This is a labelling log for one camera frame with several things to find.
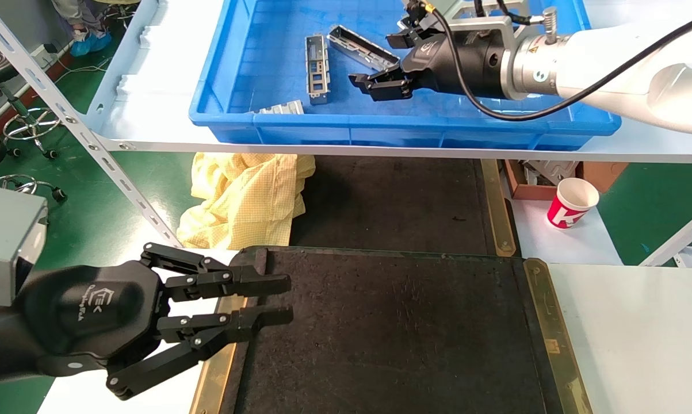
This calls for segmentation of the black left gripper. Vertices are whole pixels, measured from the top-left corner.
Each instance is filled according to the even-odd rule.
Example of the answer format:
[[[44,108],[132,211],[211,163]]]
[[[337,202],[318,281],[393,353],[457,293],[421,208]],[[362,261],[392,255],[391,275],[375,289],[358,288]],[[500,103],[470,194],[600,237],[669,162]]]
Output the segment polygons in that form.
[[[178,275],[165,279],[163,291],[152,268]],[[179,303],[269,296],[286,293],[291,285],[288,275],[262,275],[252,265],[227,266],[195,252],[149,243],[140,262],[31,275],[18,294],[18,310],[36,343],[35,365],[41,375],[118,370],[108,374],[106,387],[125,401],[210,359],[227,345],[251,341],[262,328],[294,318],[290,305],[165,317],[169,299]],[[172,347],[149,356],[160,340]]]

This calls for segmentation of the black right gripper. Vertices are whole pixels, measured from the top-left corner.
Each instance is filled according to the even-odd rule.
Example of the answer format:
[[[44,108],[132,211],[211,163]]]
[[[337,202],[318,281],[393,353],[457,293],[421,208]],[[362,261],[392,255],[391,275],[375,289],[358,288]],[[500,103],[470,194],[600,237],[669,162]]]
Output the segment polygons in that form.
[[[443,94],[464,94],[448,38],[438,29],[423,29],[403,17],[397,22],[401,31],[389,34],[392,49],[411,49],[401,63],[375,74],[349,74],[351,84],[375,102],[411,99],[414,89],[429,89]],[[477,32],[453,34],[460,58],[463,79],[479,98],[506,99],[501,63],[504,45],[501,34],[493,30],[481,37]]]

